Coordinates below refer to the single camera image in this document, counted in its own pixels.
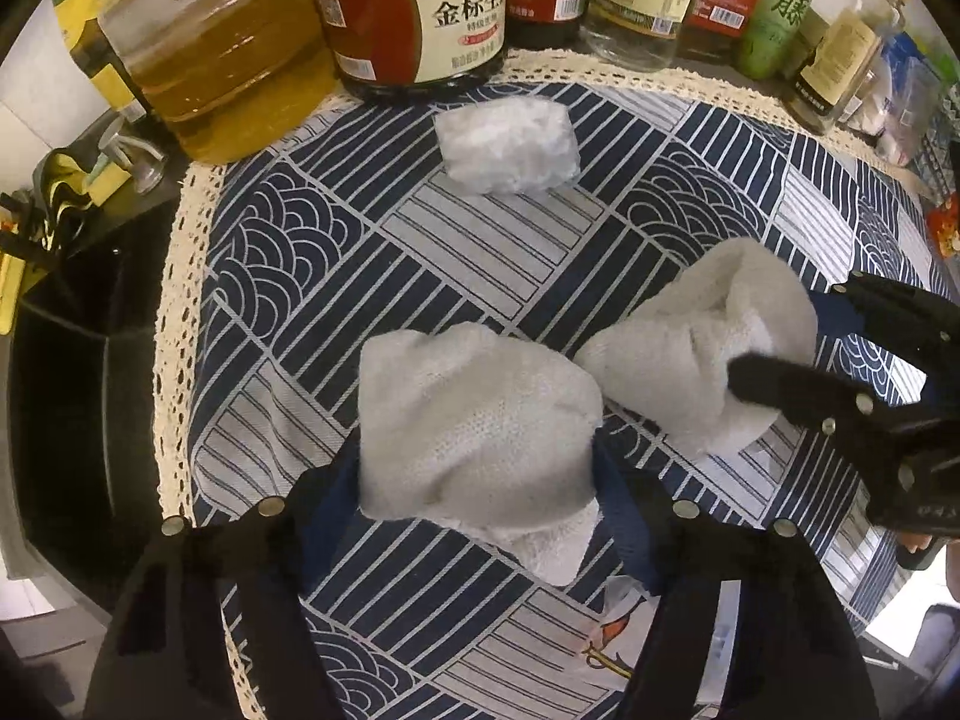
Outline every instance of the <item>tablecloth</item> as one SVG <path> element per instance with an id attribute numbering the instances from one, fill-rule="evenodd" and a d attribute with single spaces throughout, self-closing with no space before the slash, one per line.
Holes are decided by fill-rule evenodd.
<path id="1" fill-rule="evenodd" d="M 582 160 L 574 183 L 466 196 L 449 181 L 432 116 L 503 95 L 568 105 Z M 949 295 L 919 201 L 896 181 L 705 103 L 542 83 L 315 115 L 224 179 L 189 424 L 196 519 L 238 517 L 332 458 L 357 423 L 369 336 L 483 322 L 572 356 L 733 236 L 762 241 L 813 290 L 859 269 Z M 861 338 L 821 338 L 816 361 L 891 403 L 916 400 L 923 384 Z M 738 457 L 690 461 L 616 404 L 605 428 L 618 451 L 714 517 L 757 527 L 792 519 L 853 627 L 877 612 L 894 542 L 866 521 L 866 493 L 829 439 L 781 420 Z M 552 587 L 459 533 L 357 514 L 304 614 L 355 720 L 596 720 L 618 694 L 563 669 L 619 568 L 602 522 L 576 580 Z M 245 659 L 230 594 L 224 617 Z"/>

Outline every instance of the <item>blue fabric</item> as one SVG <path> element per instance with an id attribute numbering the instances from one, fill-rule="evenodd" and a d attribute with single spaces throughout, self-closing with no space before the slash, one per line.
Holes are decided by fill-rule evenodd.
<path id="1" fill-rule="evenodd" d="M 593 486 L 623 573 L 643 584 L 651 595 L 666 589 L 666 577 L 654 560 L 656 535 L 632 501 L 630 490 L 607 451 L 601 431 L 593 439 Z"/>
<path id="2" fill-rule="evenodd" d="M 287 497 L 301 550 L 291 572 L 306 595 L 328 575 L 340 539 L 360 505 L 360 436 L 354 431 L 330 466 L 304 471 Z"/>
<path id="3" fill-rule="evenodd" d="M 442 169 L 432 116 L 506 95 L 568 105 L 581 173 L 522 196 L 465 196 Z M 371 335 L 483 322 L 572 356 L 717 242 L 762 241 L 808 290 L 851 269 L 948 295 L 920 208 L 813 138 L 670 95 L 579 84 L 484 87 L 453 103 L 325 113 L 233 165 L 208 250 L 188 451 L 199 522 L 286 494 L 357 423 Z M 889 402 L 923 377 L 856 335 L 816 365 Z M 797 523 L 860 627 L 894 574 L 851 466 L 779 421 L 734 458 L 680 456 L 655 424 L 608 404 L 611 459 L 728 522 Z M 354 720 L 597 720 L 617 694 L 563 675 L 622 571 L 601 522 L 573 583 L 429 522 L 355 514 L 304 614 Z M 224 616 L 244 658 L 236 600 Z"/>
<path id="4" fill-rule="evenodd" d="M 846 295 L 837 293 L 808 293 L 810 302 L 817 312 L 817 329 L 820 335 L 828 338 L 843 338 L 850 333 L 860 335 L 864 329 L 864 319 L 853 308 Z"/>

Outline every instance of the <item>cream lace border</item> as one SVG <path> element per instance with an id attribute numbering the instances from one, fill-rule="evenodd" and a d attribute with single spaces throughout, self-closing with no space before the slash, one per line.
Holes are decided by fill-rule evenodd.
<path id="1" fill-rule="evenodd" d="M 699 100 L 768 124 L 803 131 L 777 100 L 723 80 L 704 79 L 690 71 L 669 69 L 654 74 L 633 73 L 595 56 L 574 52 L 512 50 L 495 83 L 586 83 L 626 89 L 667 92 Z M 344 92 L 330 95 L 322 109 L 332 109 L 353 98 Z M 848 132 L 834 129 L 819 138 L 827 148 L 842 151 L 883 170 L 913 194 L 927 194 L 923 181 L 909 170 L 893 167 Z M 160 471 L 160 507 L 165 517 L 183 514 L 193 519 L 186 435 L 193 394 L 197 330 L 200 325 L 200 284 L 210 238 L 210 224 L 220 198 L 223 167 L 194 163 L 187 172 L 181 204 L 170 237 L 157 312 L 157 352 L 154 360 L 154 450 Z M 234 685 L 246 717 L 263 720 L 264 713 L 251 691 L 239 653 L 229 634 L 227 652 Z"/>

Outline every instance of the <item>crumpled white paper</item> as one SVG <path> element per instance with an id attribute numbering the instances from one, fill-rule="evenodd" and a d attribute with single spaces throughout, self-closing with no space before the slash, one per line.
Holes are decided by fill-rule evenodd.
<path id="1" fill-rule="evenodd" d="M 536 191 L 580 172 L 580 152 L 565 105 L 510 97 L 464 105 L 434 118 L 450 178 L 477 194 Z"/>

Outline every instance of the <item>white cloth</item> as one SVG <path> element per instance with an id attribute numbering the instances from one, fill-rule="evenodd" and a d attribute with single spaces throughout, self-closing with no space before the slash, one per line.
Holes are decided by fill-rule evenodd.
<path id="1" fill-rule="evenodd" d="M 464 105 L 434 117 L 443 165 L 469 191 L 537 191 L 580 172 L 566 106 L 540 97 Z"/>
<path id="2" fill-rule="evenodd" d="M 573 581 L 598 517 L 603 396 L 587 372 L 478 324 L 398 330 L 364 344 L 358 406 L 364 514 L 424 517 Z"/>
<path id="3" fill-rule="evenodd" d="M 622 322 L 583 345 L 576 362 L 603 394 L 654 420 L 685 455 L 729 457 L 778 412 L 727 390 L 727 363 L 748 351 L 809 365 L 817 316 L 800 279 L 758 242 L 709 250 Z"/>

